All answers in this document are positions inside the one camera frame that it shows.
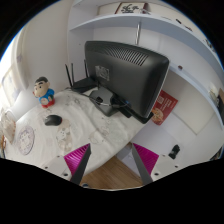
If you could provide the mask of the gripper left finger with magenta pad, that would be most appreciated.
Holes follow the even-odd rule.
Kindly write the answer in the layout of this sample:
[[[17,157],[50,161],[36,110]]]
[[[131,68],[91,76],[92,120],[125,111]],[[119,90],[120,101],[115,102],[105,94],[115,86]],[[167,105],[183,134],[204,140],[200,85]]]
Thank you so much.
[[[86,144],[64,156],[64,160],[71,172],[70,181],[79,185],[91,155],[91,145]]]

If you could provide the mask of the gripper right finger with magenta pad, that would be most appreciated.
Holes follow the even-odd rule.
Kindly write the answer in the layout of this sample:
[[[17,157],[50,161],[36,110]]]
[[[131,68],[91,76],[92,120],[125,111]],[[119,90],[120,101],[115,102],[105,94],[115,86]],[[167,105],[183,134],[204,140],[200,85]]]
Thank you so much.
[[[136,143],[132,144],[132,155],[143,184],[152,183],[151,173],[159,155]]]

